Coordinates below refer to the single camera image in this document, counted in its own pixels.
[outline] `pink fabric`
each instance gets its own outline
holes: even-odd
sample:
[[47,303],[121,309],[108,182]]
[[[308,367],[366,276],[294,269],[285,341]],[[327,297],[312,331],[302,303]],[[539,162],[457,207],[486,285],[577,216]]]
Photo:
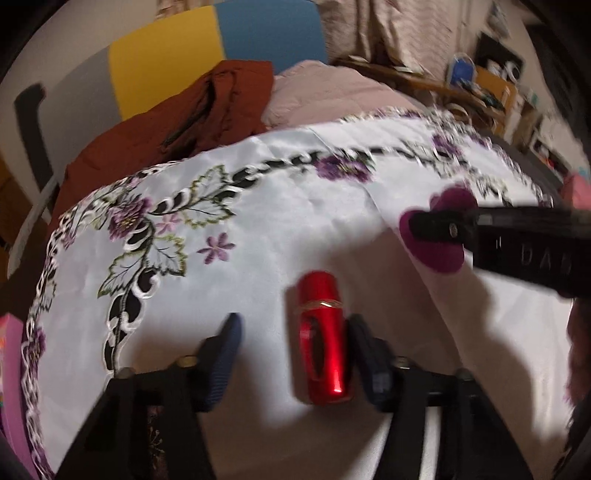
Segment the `pink fabric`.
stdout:
[[399,92],[353,69],[305,60],[275,77],[262,121],[270,128],[297,127],[383,106],[418,110]]
[[591,210],[591,185],[578,173],[573,173],[564,179],[560,196],[572,208]]
[[37,470],[31,458],[25,414],[22,410],[21,390],[21,339],[24,325],[14,315],[7,313],[0,318],[5,328],[5,345],[2,358],[2,388],[4,405],[0,408],[2,428],[6,440],[32,478],[38,479]]

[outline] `purple fabric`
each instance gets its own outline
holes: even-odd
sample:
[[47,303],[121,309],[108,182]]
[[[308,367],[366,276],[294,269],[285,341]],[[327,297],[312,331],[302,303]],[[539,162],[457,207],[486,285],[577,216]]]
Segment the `purple fabric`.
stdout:
[[[464,187],[451,187],[441,195],[431,198],[431,210],[469,210],[478,206],[478,202],[470,190]],[[423,210],[408,210],[400,217],[400,237],[408,251],[421,263],[432,270],[450,274],[460,270],[464,264],[464,249],[461,245],[416,240],[408,226],[413,214]]]
[[0,319],[6,322],[6,346],[4,349],[2,388],[4,406],[2,407],[2,427],[9,445],[25,466],[31,477],[37,476],[25,433],[24,412],[21,402],[21,340],[23,324],[15,316],[7,313]]

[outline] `gray panel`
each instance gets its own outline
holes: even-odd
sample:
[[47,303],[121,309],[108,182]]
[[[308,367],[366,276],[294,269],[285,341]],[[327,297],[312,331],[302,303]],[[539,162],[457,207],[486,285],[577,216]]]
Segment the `gray panel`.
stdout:
[[104,48],[78,65],[39,107],[47,156],[60,184],[68,163],[101,133],[121,122],[108,53]]

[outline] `floral pattern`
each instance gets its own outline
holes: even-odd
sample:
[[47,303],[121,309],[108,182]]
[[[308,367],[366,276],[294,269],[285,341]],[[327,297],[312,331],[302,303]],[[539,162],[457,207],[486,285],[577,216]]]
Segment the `floral pattern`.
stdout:
[[178,223],[182,223],[183,221],[178,217],[178,213],[173,213],[172,215],[164,215],[162,217],[162,221],[156,223],[155,227],[157,230],[157,235],[162,235],[166,232],[173,232],[176,228]]
[[140,198],[137,195],[113,207],[110,212],[111,221],[109,223],[109,237],[111,240],[124,238],[134,230],[150,208],[151,203],[150,199]]
[[318,176],[327,180],[352,179],[361,183],[371,180],[370,167],[373,162],[368,155],[350,157],[344,155],[330,155],[320,159],[315,167]]
[[203,263],[209,265],[213,262],[216,257],[222,260],[223,262],[227,262],[230,259],[228,252],[226,250],[231,250],[236,245],[228,243],[228,234],[226,232],[220,233],[218,238],[215,237],[208,237],[207,238],[207,248],[202,248],[201,250],[197,250],[198,254],[207,254]]

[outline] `red cylinder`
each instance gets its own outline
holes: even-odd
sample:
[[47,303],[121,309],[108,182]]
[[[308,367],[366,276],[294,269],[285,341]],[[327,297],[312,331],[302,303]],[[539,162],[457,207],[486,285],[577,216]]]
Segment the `red cylinder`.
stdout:
[[298,282],[300,350],[310,401],[317,405],[351,398],[345,319],[334,276],[312,271]]

